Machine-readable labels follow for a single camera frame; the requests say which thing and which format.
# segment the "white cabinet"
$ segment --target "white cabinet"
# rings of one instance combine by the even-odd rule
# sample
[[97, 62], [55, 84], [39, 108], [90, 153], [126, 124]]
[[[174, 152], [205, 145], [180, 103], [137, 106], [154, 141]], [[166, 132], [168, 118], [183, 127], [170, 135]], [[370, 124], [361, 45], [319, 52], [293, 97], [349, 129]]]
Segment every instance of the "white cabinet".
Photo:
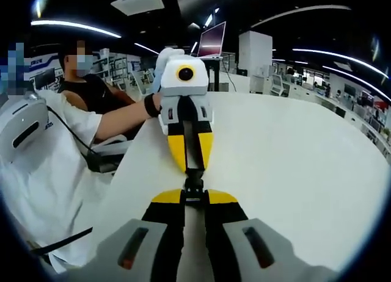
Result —
[[306, 89], [302, 89], [301, 99], [312, 103], [317, 103], [318, 101], [315, 92]]
[[288, 97], [293, 99], [302, 99], [302, 87], [299, 85], [291, 85]]
[[345, 114], [345, 120], [361, 131], [361, 129], [362, 129], [362, 119], [360, 117], [356, 116], [352, 112], [347, 112]]

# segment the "black cable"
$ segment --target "black cable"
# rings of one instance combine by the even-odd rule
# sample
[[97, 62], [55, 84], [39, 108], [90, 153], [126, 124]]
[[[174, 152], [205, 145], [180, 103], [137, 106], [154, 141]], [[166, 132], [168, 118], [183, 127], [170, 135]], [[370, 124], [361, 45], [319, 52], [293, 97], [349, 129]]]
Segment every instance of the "black cable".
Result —
[[228, 76], [228, 78], [229, 78], [231, 84], [233, 85], [233, 88], [235, 89], [235, 92], [237, 93], [238, 91], [236, 90], [236, 86], [235, 86], [235, 84], [233, 83], [233, 81], [231, 80], [230, 73], [228, 72], [228, 69], [225, 67], [224, 62], [222, 62], [222, 66], [224, 67], [225, 71], [227, 72], [227, 76]]
[[[50, 112], [52, 112], [52, 113], [61, 121], [61, 123], [66, 127], [66, 129], [69, 130], [69, 132], [76, 138], [76, 140], [78, 140], [78, 141], [83, 145], [84, 148], [86, 148], [90, 153], [92, 153], [92, 154], [98, 156], [100, 159], [103, 158], [102, 155], [99, 155], [99, 153], [95, 152], [95, 151], [94, 151], [93, 149], [91, 149], [88, 145], [86, 145], [86, 144], [85, 144], [85, 143], [84, 143], [84, 142], [75, 134], [75, 132], [72, 131], [72, 129], [63, 121], [63, 119], [60, 117], [60, 115], [58, 115], [58, 114], [56, 113], [56, 111], [54, 111], [50, 106], [47, 106], [47, 108], [48, 108], [48, 110], [49, 110]], [[119, 166], [117, 163], [114, 163], [114, 162], [111, 162], [111, 161], [106, 161], [106, 160], [104, 160], [104, 161], [105, 161], [105, 162], [108, 162], [108, 163], [110, 163], [110, 164], [112, 164], [112, 165], [114, 165], [114, 166], [116, 166], [116, 167]]]
[[75, 235], [72, 235], [68, 238], [65, 238], [62, 241], [56, 242], [55, 244], [51, 244], [46, 247], [35, 248], [35, 249], [31, 250], [30, 252], [37, 255], [37, 256], [47, 255], [48, 253], [50, 253], [54, 250], [58, 250], [59, 248], [64, 247], [64, 246], [70, 244], [71, 242], [74, 242], [75, 240], [78, 240], [78, 239], [86, 236], [87, 234], [90, 234], [91, 232], [92, 232], [92, 227], [90, 227], [84, 231], [81, 231], [78, 234], [75, 234]]

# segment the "camera lens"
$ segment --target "camera lens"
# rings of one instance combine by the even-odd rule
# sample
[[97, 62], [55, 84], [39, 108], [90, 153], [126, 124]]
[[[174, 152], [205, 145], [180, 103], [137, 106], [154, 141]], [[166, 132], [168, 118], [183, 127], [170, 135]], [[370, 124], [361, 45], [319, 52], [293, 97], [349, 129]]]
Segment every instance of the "camera lens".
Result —
[[178, 73], [178, 77], [181, 81], [190, 81], [193, 75], [193, 71], [188, 67], [182, 68]]

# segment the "gray gripper handle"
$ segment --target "gray gripper handle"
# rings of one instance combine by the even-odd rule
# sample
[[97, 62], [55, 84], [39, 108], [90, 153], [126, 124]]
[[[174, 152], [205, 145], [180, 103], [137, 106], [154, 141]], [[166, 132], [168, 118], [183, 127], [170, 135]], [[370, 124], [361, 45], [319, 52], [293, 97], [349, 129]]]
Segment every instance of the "gray gripper handle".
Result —
[[223, 224], [242, 282], [333, 281], [336, 273], [312, 267], [294, 255], [291, 242], [259, 219]]
[[[156, 252], [167, 224], [132, 219], [98, 246], [96, 257], [67, 272], [68, 281], [151, 280]], [[130, 269], [123, 267], [128, 259]]]

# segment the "laptop screen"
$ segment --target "laptop screen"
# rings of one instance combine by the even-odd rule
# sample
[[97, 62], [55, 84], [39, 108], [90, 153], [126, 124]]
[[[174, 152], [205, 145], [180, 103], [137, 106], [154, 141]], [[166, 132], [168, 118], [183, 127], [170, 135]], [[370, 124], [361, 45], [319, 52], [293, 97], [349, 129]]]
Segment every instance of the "laptop screen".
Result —
[[221, 55], [225, 34], [225, 22], [202, 33], [198, 56]]

